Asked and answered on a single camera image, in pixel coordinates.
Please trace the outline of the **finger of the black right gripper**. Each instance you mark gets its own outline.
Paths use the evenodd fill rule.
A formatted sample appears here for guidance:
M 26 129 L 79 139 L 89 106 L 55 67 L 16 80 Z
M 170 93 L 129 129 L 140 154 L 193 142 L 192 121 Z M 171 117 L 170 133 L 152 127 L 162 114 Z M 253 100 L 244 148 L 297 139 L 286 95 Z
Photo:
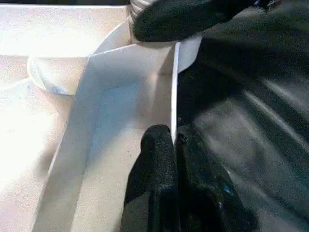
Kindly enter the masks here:
M 254 3 L 254 0 L 156 0 L 134 17 L 133 34 L 141 42 L 183 40 L 230 21 Z

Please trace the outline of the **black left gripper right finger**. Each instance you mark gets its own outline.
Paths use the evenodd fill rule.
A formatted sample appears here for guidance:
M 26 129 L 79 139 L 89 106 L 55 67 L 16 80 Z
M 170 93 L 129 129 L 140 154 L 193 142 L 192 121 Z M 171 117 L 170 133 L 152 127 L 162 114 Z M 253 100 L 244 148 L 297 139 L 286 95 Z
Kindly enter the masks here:
M 177 131 L 181 229 L 184 232 L 254 232 L 257 218 L 193 126 Z

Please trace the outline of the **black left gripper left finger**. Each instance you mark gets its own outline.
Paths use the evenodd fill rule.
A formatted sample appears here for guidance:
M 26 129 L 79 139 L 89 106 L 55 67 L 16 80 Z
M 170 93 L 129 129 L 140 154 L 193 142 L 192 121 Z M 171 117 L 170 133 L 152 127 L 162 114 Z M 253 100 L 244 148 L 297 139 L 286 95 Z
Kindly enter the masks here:
M 179 231 L 176 159 L 169 127 L 150 126 L 127 180 L 123 232 Z

